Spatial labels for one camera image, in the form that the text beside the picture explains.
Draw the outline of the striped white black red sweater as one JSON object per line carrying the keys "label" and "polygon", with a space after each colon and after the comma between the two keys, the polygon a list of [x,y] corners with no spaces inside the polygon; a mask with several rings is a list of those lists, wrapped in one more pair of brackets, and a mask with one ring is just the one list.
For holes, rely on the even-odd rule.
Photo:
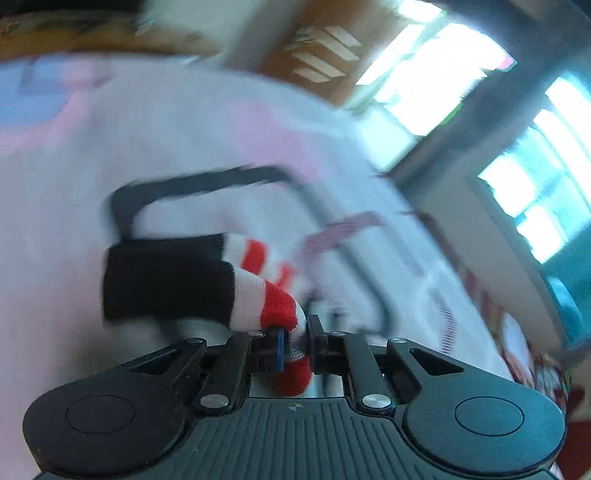
{"label": "striped white black red sweater", "polygon": [[[183,198],[230,187],[280,183],[290,187],[325,230],[305,246],[311,266],[294,269],[256,239],[231,233],[197,237],[142,239],[134,234],[136,215],[165,198]],[[374,333],[386,336],[394,325],[393,309],[359,258],[344,242],[359,230],[380,225],[377,215],[363,212],[329,223],[328,212],[315,194],[278,166],[213,170],[148,182],[115,190],[108,200],[118,242],[107,253],[102,283],[106,321],[134,318],[163,322],[202,318],[235,332],[283,329],[283,370],[271,376],[271,386],[284,397],[304,393],[311,383],[305,307],[324,298],[312,282],[318,253],[337,249],[378,305]]]}

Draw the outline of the teal cushion on sill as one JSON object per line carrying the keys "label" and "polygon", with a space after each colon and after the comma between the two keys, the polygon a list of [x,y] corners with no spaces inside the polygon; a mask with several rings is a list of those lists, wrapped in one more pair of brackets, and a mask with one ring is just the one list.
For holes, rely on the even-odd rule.
{"label": "teal cushion on sill", "polygon": [[572,347],[581,343],[586,337],[586,327],[575,300],[559,278],[548,276],[546,285],[560,320],[564,345]]}

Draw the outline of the patterned white pink bedsheet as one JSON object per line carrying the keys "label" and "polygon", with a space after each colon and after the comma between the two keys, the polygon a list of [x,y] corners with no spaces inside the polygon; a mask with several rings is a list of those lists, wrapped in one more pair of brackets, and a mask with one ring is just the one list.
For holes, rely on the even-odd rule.
{"label": "patterned white pink bedsheet", "polygon": [[329,330],[402,336],[507,377],[480,314],[351,118],[294,87],[151,57],[68,57],[1,68],[1,475],[37,468],[21,433],[45,391],[162,348],[221,343],[188,320],[101,317],[103,259],[121,186],[236,167],[287,182],[161,200],[141,237],[233,233],[266,244],[321,294]]}

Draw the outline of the brown wooden door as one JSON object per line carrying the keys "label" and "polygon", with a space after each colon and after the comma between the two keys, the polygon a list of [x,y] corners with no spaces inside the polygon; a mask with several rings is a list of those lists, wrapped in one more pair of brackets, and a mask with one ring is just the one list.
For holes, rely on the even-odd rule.
{"label": "brown wooden door", "polygon": [[341,106],[363,73],[410,24],[396,1],[310,1],[259,73]]}

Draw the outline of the grey curtain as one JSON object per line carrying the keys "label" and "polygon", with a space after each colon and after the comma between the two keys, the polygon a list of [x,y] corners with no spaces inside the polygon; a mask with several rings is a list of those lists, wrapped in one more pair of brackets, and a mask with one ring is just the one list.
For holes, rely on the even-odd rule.
{"label": "grey curtain", "polygon": [[483,80],[446,122],[421,140],[385,177],[405,195],[433,183],[460,157],[506,126],[551,76],[590,45],[588,1],[443,1],[469,26],[516,60]]}

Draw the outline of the window with frame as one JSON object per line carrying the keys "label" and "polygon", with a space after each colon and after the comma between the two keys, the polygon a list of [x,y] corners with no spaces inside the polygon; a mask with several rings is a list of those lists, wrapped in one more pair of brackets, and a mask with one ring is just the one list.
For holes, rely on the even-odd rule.
{"label": "window with frame", "polygon": [[538,263],[571,243],[590,225],[590,85],[571,72],[557,77],[478,180]]}

